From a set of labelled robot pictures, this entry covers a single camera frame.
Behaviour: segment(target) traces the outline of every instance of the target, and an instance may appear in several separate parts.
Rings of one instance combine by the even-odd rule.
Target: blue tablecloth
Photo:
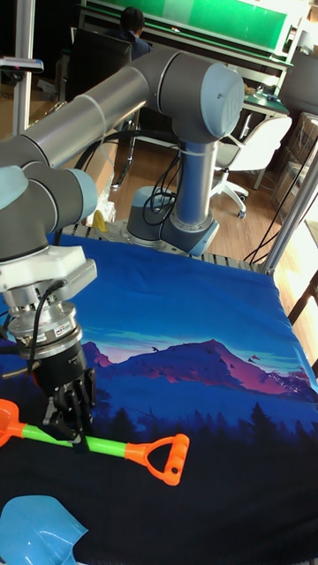
[[[89,529],[75,548],[89,565],[317,555],[318,387],[273,280],[129,245],[61,245],[82,245],[98,268],[73,300],[97,374],[95,433],[144,442],[183,432],[191,446],[169,487],[122,459],[11,439],[0,506],[56,496]],[[21,364],[2,356],[0,372]],[[1,382],[0,396],[21,421],[41,420],[31,380]]]

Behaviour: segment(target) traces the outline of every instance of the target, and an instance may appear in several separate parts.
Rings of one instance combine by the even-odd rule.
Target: pink mountain
[[[184,343],[167,350],[130,357],[123,363],[106,368],[107,378],[144,376],[165,377],[170,382],[191,380],[207,385],[243,388],[271,395],[290,394],[284,378],[277,380],[259,366],[233,355],[216,340],[204,343]]]
[[[112,365],[107,355],[103,355],[93,342],[85,343],[85,345],[83,345],[83,350],[87,359],[87,367],[94,367],[98,365],[104,369],[108,365]]]
[[[270,395],[281,395],[286,391],[283,384],[278,383],[258,365],[243,361],[214,339],[209,342],[210,346],[212,343],[215,351],[225,361],[231,376],[240,380],[248,390],[259,390]]]

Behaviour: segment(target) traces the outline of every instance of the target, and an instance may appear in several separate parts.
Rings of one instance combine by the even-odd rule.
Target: green shovel shaft
[[[45,441],[46,443],[53,443],[53,445],[61,445],[65,448],[72,447],[69,441],[55,440],[38,427],[30,426],[29,424],[24,426],[22,437],[26,440]],[[104,453],[108,456],[125,457],[126,443],[122,443],[121,441],[100,440],[99,438],[92,438],[90,436],[86,436],[86,439],[89,451]]]

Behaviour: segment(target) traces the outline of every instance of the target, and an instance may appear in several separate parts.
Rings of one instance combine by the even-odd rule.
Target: person
[[[110,29],[106,35],[128,41],[132,44],[132,60],[146,55],[153,48],[140,38],[145,18],[141,10],[137,8],[126,8],[120,17],[119,29]]]

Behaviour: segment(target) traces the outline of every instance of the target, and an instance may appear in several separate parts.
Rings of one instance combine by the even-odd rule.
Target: green wall panel
[[[176,26],[196,27],[269,50],[276,48],[286,20],[283,13],[239,0],[112,0],[111,3],[105,0],[105,3],[120,8],[133,4],[145,14],[170,20]]]

